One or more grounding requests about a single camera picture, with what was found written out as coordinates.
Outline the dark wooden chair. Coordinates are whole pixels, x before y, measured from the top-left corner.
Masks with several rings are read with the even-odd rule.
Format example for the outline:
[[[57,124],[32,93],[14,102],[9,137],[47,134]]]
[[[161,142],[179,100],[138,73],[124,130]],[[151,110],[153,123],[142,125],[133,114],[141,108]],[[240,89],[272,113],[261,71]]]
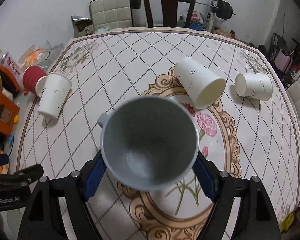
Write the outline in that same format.
[[[186,16],[185,28],[190,27],[192,13],[194,11],[196,0],[190,0],[190,6],[188,9],[188,13]],[[147,26],[149,28],[153,28],[153,16],[151,11],[151,6],[149,0],[143,0],[146,19],[147,19]],[[174,28],[177,26],[177,14],[178,14],[178,3],[179,0],[161,0],[161,8],[162,8],[162,20],[164,27],[171,27]]]

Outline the white paper cup with calligraphy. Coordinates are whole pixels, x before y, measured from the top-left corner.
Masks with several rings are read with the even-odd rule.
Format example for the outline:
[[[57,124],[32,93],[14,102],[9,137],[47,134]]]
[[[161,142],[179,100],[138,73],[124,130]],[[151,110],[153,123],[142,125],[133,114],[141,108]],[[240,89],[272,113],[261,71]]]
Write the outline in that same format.
[[[211,106],[224,92],[226,80],[190,57],[174,65],[174,74],[196,109]]]

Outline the red paper cup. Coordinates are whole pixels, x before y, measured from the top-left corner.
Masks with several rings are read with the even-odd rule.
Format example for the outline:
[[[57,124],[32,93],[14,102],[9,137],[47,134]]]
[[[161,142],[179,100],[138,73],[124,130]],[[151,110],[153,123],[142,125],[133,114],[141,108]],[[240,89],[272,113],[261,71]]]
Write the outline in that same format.
[[[46,77],[46,72],[44,72],[38,65],[33,64],[29,66],[23,74],[24,88],[41,98]]]

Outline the silver gift bag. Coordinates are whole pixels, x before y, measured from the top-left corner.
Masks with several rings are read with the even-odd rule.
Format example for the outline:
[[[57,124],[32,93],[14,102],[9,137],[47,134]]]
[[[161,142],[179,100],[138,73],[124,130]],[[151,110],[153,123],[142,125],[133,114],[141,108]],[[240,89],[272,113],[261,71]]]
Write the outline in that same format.
[[[74,38],[93,35],[95,33],[93,22],[89,18],[72,15],[71,22],[74,28]]]

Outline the orange box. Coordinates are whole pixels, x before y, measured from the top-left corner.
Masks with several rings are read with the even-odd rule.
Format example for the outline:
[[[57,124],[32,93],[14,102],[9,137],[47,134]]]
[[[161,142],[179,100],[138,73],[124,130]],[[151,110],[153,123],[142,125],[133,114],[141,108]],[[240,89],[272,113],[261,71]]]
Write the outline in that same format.
[[[9,136],[19,122],[20,108],[0,92],[0,133]]]

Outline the cream padded chair back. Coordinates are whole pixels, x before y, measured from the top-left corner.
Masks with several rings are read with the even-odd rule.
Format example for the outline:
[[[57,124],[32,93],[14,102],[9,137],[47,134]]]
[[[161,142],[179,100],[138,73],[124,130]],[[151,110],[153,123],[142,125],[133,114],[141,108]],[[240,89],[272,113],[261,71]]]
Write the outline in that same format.
[[[89,11],[95,31],[133,26],[130,0],[92,0]]]

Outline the floral patterned tablecloth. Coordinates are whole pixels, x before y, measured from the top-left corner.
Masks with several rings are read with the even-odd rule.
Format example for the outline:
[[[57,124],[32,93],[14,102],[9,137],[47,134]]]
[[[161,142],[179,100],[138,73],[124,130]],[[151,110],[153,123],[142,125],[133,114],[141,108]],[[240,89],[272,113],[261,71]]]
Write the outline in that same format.
[[[223,94],[210,107],[196,109],[174,74],[185,57],[226,81]],[[219,35],[176,28],[128,28],[71,39],[48,72],[67,76],[72,89],[58,120],[38,113],[33,99],[25,115],[16,170],[40,164],[50,179],[66,177],[93,159],[100,148],[101,114],[137,96],[173,100],[192,116],[199,150],[219,170],[233,177],[258,176],[281,223],[300,202],[300,132],[288,95],[266,58],[256,49]],[[243,98],[235,78],[267,74],[273,85],[264,102]],[[150,143],[168,140],[181,157],[184,121],[168,117],[153,124],[142,109],[132,110],[136,132]],[[134,191],[107,169],[88,211],[103,239],[196,239],[213,202],[190,171],[160,191]]]

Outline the white paper cup far right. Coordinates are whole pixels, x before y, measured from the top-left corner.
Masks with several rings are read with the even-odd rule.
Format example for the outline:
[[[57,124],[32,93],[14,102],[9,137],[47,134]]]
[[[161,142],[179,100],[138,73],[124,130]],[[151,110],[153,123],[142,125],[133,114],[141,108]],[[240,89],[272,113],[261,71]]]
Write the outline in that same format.
[[[235,78],[235,90],[238,96],[268,101],[273,94],[273,84],[267,74],[239,73]]]

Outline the white paper cup left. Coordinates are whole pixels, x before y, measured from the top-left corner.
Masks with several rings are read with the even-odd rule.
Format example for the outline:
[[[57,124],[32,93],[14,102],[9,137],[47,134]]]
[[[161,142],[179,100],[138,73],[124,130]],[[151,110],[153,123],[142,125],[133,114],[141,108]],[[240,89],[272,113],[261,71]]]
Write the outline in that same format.
[[[49,73],[40,99],[38,112],[50,119],[58,119],[72,82],[63,74]]]

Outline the pink suitcase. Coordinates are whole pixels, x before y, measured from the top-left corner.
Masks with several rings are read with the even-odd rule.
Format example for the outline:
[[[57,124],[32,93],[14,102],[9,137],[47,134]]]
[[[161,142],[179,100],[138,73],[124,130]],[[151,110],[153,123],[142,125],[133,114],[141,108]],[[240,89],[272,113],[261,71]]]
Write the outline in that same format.
[[[275,66],[282,73],[286,73],[292,62],[292,56],[281,49],[275,59]]]

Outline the grey ceramic mug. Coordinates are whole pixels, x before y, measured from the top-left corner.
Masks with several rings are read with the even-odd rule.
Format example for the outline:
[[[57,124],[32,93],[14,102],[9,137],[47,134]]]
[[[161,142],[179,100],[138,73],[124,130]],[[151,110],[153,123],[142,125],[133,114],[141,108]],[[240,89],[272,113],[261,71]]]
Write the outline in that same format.
[[[184,178],[198,155],[199,136],[189,111],[159,96],[141,96],[97,120],[107,169],[138,191],[161,190]]]

